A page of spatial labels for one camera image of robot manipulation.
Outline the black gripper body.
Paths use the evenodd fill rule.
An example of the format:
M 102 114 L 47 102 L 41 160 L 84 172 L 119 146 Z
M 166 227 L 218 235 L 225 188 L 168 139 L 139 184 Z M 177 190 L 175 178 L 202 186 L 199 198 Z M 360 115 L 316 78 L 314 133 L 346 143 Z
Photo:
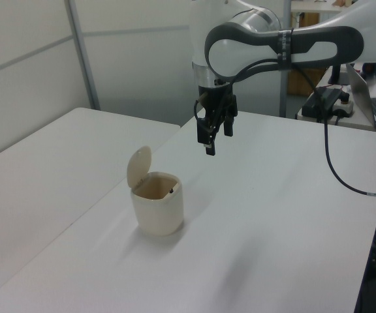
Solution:
M 214 111 L 217 110 L 221 101 L 223 100 L 223 109 L 228 110 L 228 113 L 236 117 L 238 115 L 238 106 L 236 96 L 233 94 L 232 85 L 220 85 L 214 88 L 198 87 L 198 93 L 201 97 L 206 93 L 206 96 L 200 101 L 202 107 L 205 109 L 205 118 L 212 120 L 214 118 Z

